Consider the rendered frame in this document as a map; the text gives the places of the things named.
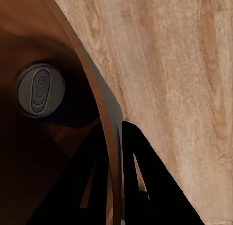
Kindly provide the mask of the trash can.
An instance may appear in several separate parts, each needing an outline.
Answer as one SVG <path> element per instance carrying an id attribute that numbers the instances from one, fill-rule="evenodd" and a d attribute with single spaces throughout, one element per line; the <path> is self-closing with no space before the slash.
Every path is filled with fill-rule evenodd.
<path id="1" fill-rule="evenodd" d="M 85 127 L 41 123 L 17 108 L 18 77 L 31 65 L 62 67 L 94 95 Z M 55 0 L 0 0 L 0 225 L 26 225 L 90 130 L 102 123 L 108 151 L 106 225 L 121 225 L 119 102 Z M 97 155 L 80 203 L 89 203 Z"/>

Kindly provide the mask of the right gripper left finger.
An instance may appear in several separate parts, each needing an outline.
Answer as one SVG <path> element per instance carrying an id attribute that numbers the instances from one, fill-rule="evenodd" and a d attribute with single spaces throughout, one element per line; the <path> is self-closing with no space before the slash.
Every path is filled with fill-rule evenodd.
<path id="1" fill-rule="evenodd" d="M 79 208 L 95 158 L 86 208 Z M 85 137 L 26 225 L 106 225 L 108 151 L 102 123 Z"/>

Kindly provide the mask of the can of soda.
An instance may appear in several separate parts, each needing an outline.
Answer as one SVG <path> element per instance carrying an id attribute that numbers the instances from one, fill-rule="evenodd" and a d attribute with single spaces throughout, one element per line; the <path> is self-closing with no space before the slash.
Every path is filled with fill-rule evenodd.
<path id="1" fill-rule="evenodd" d="M 41 123 L 85 127 L 98 113 L 92 90 L 62 67 L 38 63 L 18 77 L 14 100 L 26 116 Z"/>

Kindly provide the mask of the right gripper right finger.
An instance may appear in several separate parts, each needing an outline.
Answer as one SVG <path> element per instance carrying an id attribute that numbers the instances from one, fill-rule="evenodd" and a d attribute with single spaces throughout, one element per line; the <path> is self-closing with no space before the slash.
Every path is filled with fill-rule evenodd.
<path id="1" fill-rule="evenodd" d="M 205 225 L 141 130 L 122 122 L 126 225 Z M 136 156 L 152 208 L 141 204 Z"/>

